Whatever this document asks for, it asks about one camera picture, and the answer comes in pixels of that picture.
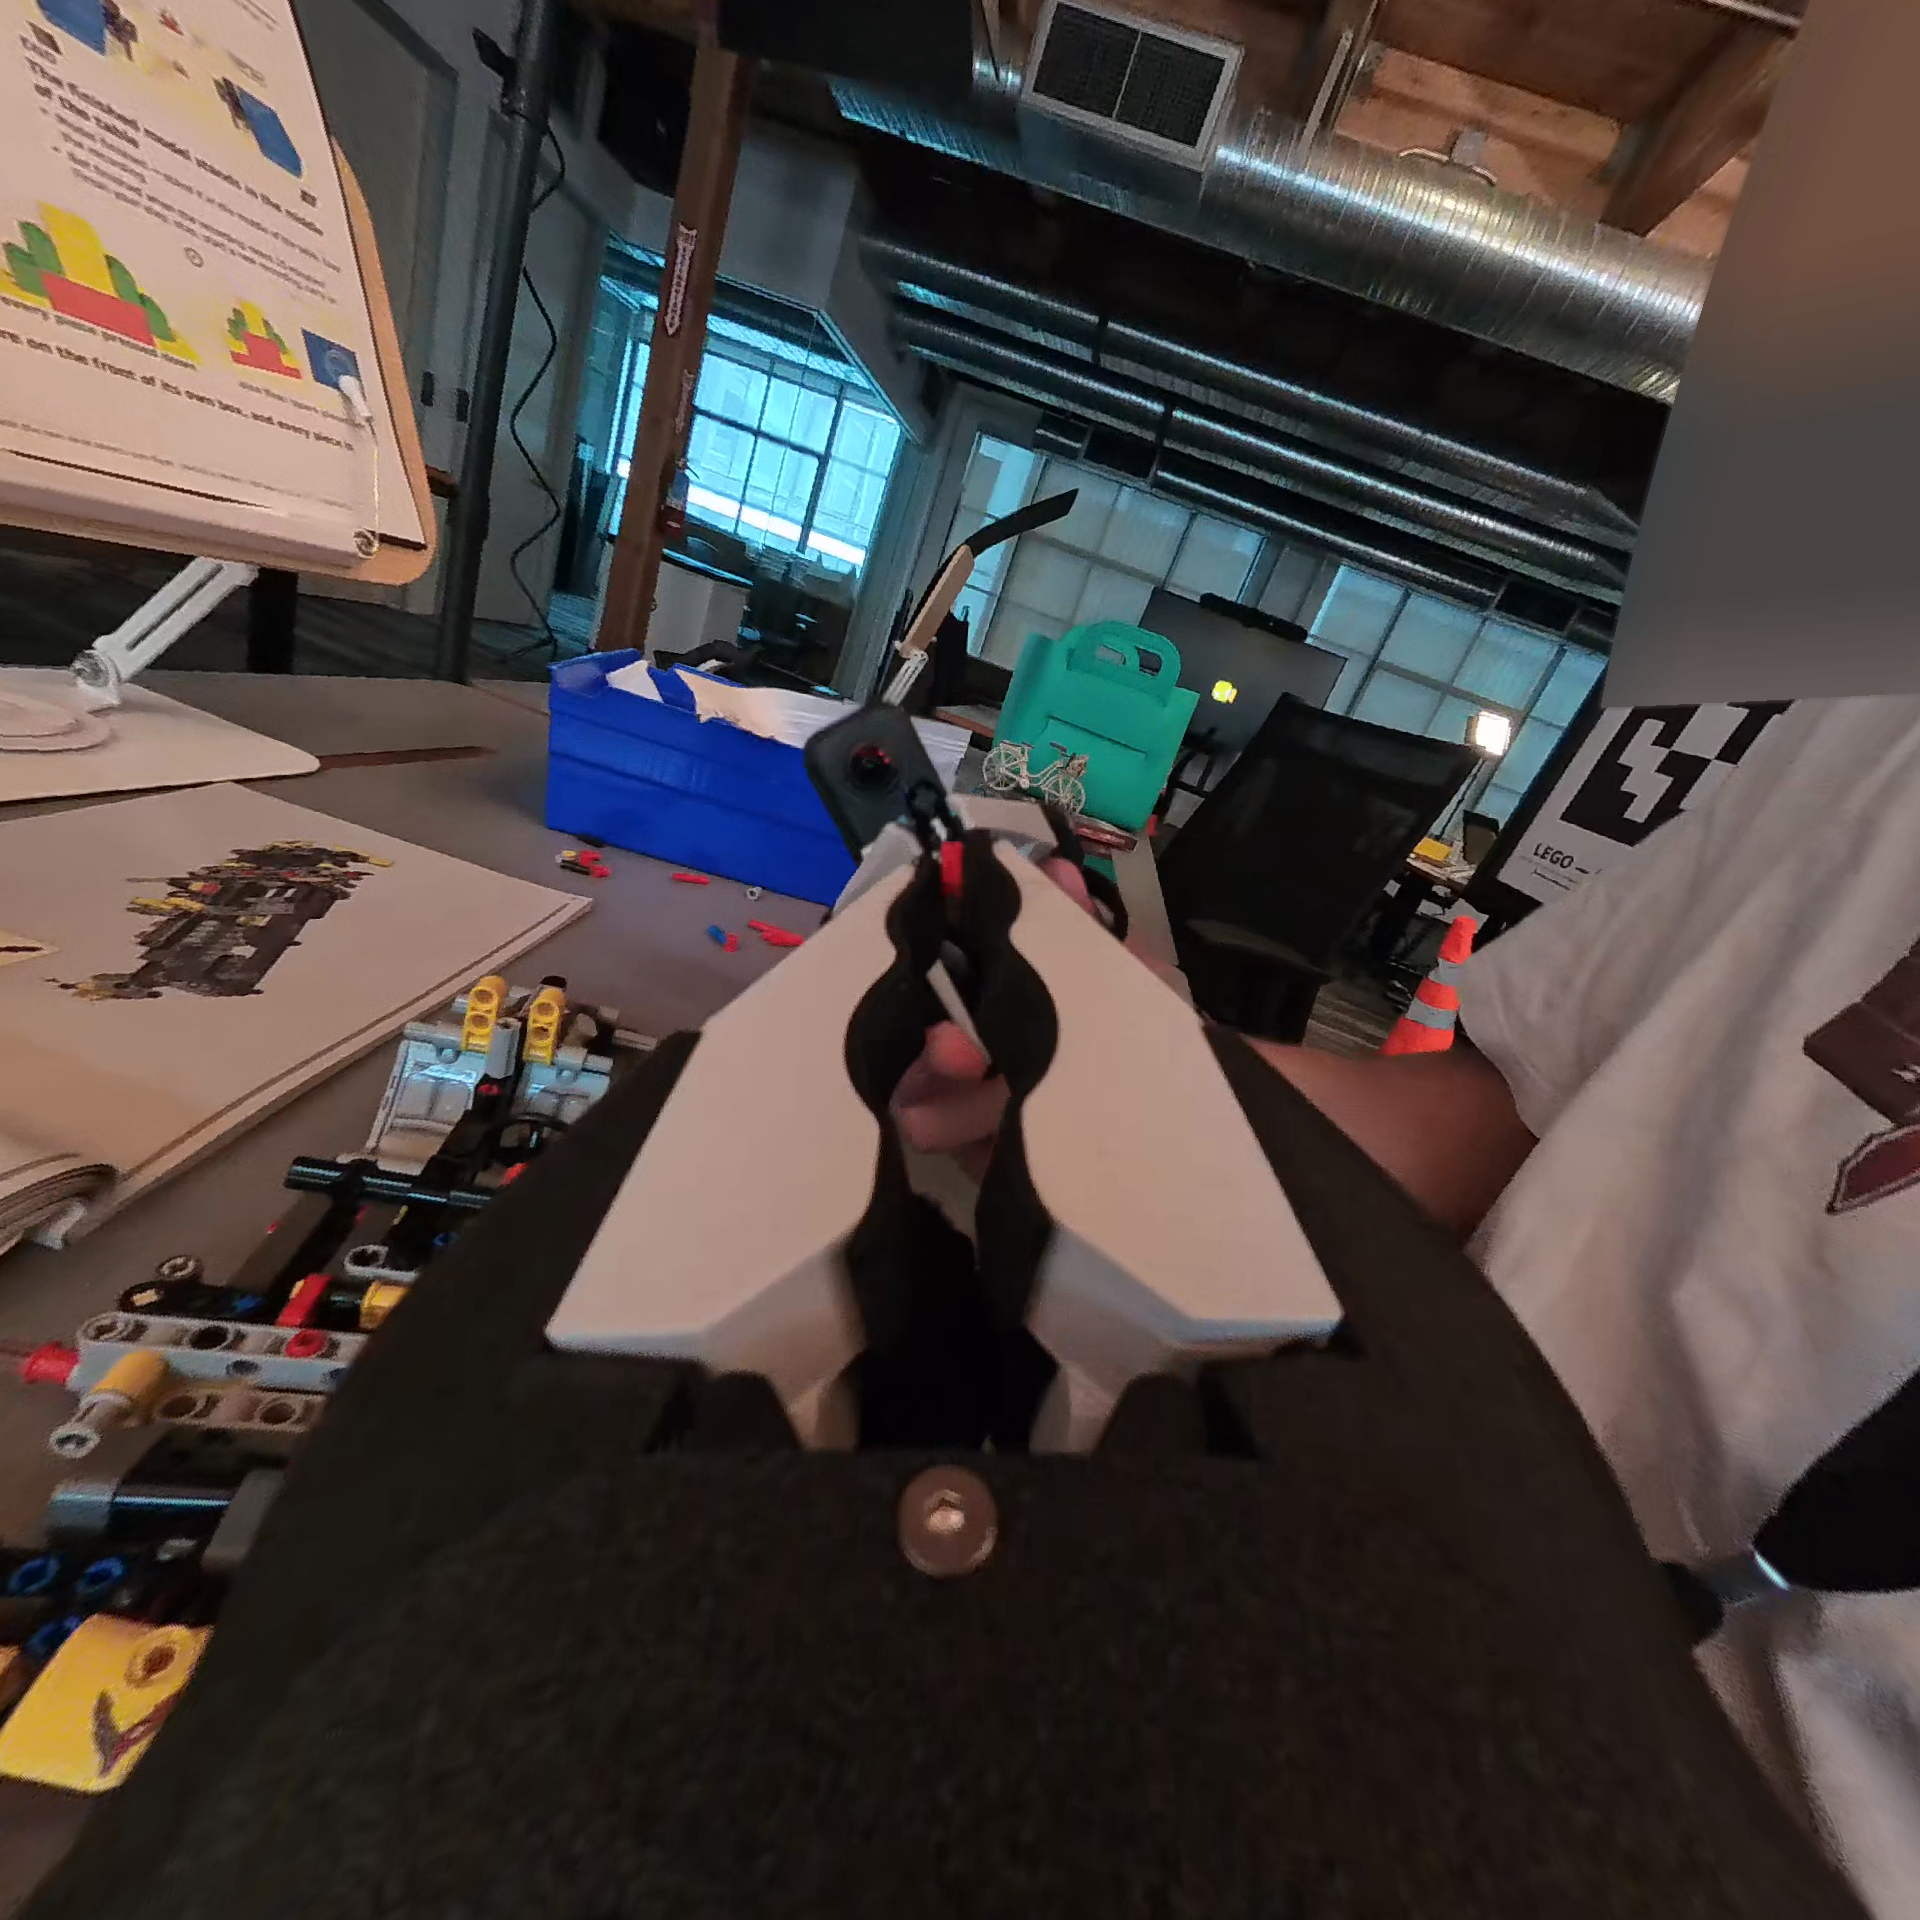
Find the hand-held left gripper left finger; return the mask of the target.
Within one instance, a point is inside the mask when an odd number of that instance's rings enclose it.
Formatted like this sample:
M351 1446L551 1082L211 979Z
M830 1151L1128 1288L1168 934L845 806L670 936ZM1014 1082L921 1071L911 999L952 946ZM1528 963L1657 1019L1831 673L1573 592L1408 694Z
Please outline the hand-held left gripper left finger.
M941 1439L941 1208L894 1089L941 870L910 863L706 1021L544 1336L765 1383L813 1449Z

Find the scatter of red blue pins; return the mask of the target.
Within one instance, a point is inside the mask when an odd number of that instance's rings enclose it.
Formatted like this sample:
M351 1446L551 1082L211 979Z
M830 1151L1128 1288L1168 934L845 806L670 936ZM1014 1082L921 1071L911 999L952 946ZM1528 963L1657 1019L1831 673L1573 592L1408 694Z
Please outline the scatter of red blue pins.
M565 873L574 873L574 874L581 874L581 877L595 879L595 881L608 881L611 877L609 863L602 858L600 853L595 853L592 848L565 848L562 853L554 854L554 863ZM707 885L706 874L690 873L690 870L673 870L672 879L680 881L680 885ZM747 918L747 920L743 920L743 928L759 943L765 943L769 947L799 947L799 946L803 946L803 938L806 938L806 934L802 934L792 928L784 928L778 923L769 923L769 920L762 920L762 918ZM717 920L706 928L706 938L711 943L714 943L717 947L729 951L729 952L739 946L738 928L721 925Z

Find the black mesh office chair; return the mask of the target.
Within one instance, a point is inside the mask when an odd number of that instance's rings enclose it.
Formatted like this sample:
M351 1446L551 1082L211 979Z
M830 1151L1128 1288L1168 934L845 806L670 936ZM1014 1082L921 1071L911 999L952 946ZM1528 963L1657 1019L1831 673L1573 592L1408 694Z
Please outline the black mesh office chair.
M1369 906L1479 768L1473 745L1282 694L1159 853L1191 1000L1245 1038L1304 1038Z

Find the white air vent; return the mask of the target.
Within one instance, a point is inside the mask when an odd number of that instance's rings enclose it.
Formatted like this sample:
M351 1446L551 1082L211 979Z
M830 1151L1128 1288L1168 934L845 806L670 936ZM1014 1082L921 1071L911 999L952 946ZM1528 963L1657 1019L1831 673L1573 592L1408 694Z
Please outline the white air vent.
M1234 40L1117 3L1043 2L1019 109L1080 138L1199 176L1241 77Z

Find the teal carry bag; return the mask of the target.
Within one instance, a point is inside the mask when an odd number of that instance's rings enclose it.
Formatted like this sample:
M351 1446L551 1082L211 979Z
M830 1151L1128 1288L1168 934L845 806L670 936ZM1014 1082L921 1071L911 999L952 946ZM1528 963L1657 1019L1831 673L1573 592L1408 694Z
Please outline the teal carry bag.
M1088 753L1085 814L1141 832L1183 745L1193 691L1160 635L1101 619L1049 638L1031 633L999 707L994 741Z

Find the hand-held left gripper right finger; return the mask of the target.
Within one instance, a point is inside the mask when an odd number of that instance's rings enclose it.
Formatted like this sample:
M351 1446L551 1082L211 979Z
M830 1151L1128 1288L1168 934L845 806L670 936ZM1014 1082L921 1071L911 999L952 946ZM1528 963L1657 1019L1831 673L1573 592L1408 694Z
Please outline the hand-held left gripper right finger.
M992 837L963 840L963 952L1005 1088L975 1270L1051 1359L1025 1445L1089 1449L1137 1379L1323 1341L1336 1296L1187 1000Z

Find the white document stand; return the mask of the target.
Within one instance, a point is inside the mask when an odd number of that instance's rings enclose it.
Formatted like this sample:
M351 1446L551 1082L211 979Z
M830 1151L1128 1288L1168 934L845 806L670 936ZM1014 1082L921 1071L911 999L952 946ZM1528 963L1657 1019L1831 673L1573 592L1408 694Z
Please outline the white document stand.
M191 560L65 667L1 669L1 801L306 777L319 759L136 686L256 569Z

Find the lego car chassis model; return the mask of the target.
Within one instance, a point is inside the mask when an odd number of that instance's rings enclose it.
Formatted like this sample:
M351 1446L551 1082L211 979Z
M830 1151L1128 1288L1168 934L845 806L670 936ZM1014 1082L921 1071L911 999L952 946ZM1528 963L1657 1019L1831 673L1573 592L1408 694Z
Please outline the lego car chassis model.
M9 1359L71 1405L38 1537L3 1544L3 1785L85 1801L130 1775L373 1334L654 1048L560 975L483 975L402 1029L367 1138L288 1166L291 1205L230 1278L174 1254Z

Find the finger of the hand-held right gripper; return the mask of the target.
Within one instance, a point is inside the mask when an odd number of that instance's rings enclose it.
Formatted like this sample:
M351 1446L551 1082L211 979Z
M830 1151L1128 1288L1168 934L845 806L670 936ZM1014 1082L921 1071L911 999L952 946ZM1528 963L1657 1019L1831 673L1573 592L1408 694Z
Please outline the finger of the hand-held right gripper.
M984 832L1032 865L1049 861L1080 867L1085 853L1072 818L1039 800L958 794L954 818L966 830Z
M881 885L896 873L911 873L921 861L921 839L917 830L904 823L896 819L885 825L874 839L863 848L854 873L847 877L845 887L832 899L830 918L837 918L856 898L863 898L873 887Z

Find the black wall monitor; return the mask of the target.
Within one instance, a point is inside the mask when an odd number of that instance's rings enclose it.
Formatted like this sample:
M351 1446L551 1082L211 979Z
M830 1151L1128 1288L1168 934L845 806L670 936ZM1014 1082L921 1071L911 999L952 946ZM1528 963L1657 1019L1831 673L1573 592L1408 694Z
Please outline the black wall monitor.
M1288 621L1217 595L1187 598L1157 586L1141 614L1178 655L1178 686L1193 691L1183 745L1241 751L1282 697L1326 707L1343 657Z

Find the white papers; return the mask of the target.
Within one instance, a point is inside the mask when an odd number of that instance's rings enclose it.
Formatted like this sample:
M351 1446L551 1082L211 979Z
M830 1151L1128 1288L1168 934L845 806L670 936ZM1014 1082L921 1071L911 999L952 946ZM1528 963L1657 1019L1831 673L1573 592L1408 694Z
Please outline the white papers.
M743 687L697 667L643 659L611 669L608 682L639 698L690 707L701 722L721 722L795 749L854 710L850 701L827 694Z

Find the black metal pole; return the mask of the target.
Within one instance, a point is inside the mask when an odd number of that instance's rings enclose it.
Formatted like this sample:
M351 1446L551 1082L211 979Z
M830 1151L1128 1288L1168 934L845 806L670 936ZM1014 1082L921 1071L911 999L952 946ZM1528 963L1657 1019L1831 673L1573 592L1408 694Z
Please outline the black metal pole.
M462 464L448 503L441 552L437 677L449 682L466 682L470 677L473 609L490 523L495 434L562 17L562 2L519 3L511 69L495 89L503 123L499 179L490 202L483 205L489 214L482 245L483 301L470 360Z

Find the blue plastic bin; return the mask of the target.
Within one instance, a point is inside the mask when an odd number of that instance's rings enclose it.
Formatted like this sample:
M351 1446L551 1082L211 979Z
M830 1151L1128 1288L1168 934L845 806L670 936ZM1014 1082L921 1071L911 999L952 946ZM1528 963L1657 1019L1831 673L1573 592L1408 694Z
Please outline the blue plastic bin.
M637 659L637 651L611 651L551 667L546 825L830 905L854 856L809 782L802 747L608 682Z

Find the black white marker card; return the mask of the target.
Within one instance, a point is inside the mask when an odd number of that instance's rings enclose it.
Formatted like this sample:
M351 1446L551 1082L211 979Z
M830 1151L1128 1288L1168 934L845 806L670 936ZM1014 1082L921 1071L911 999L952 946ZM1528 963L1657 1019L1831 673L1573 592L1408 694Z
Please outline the black white marker card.
M1569 896L1703 801L1784 712L1786 704L1613 707L1587 698L1502 830L1473 898L1523 917Z

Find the open instruction booklet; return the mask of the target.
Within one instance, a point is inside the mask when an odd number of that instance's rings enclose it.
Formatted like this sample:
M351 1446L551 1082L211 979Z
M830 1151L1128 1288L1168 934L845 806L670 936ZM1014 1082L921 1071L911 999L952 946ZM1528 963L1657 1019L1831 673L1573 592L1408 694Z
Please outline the open instruction booklet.
M90 1231L584 911L240 784L6 819L3 1250Z

